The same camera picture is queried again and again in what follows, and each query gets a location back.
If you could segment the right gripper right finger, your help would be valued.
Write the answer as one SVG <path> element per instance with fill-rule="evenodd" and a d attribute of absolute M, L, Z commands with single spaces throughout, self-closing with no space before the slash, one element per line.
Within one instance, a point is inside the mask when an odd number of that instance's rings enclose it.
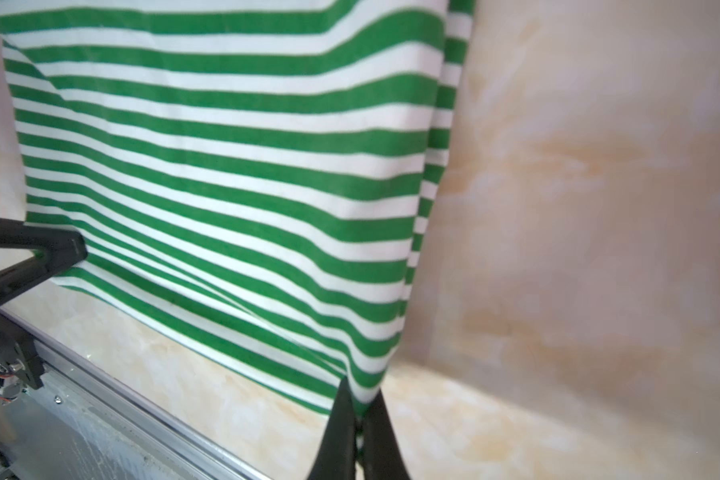
<path fill-rule="evenodd" d="M 410 480 L 400 452 L 383 393 L 378 392 L 361 423 L 364 478 L 368 480 Z"/>

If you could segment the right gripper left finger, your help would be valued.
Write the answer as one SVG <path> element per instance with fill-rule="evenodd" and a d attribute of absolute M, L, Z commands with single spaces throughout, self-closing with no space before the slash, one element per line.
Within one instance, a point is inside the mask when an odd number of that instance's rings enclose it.
<path fill-rule="evenodd" d="M 339 384 L 308 480 L 356 477 L 356 417 L 347 378 Z"/>

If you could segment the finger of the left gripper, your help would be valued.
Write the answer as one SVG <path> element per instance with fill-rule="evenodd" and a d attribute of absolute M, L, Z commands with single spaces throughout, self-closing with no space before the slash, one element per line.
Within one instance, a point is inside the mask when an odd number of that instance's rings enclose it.
<path fill-rule="evenodd" d="M 0 249 L 32 254 L 0 270 L 0 307 L 88 256 L 84 238 L 75 230 L 31 226 L 7 218 L 0 218 Z"/>

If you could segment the green white striped garment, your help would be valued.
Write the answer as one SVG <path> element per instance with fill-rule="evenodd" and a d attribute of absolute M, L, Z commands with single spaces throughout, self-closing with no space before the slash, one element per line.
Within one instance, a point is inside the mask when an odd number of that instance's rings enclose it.
<path fill-rule="evenodd" d="M 471 1 L 0 1 L 57 283 L 318 412 L 364 413 L 445 171 Z"/>

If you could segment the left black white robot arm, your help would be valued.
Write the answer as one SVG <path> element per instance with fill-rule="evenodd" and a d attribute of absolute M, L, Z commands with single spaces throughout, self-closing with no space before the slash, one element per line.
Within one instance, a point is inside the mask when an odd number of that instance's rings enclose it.
<path fill-rule="evenodd" d="M 26 250 L 31 256 L 0 270 L 0 308 L 88 256 L 83 236 L 69 229 L 30 226 L 0 218 L 0 249 Z M 33 390 L 43 387 L 43 361 L 34 337 L 0 313 L 0 379 L 17 379 Z"/>

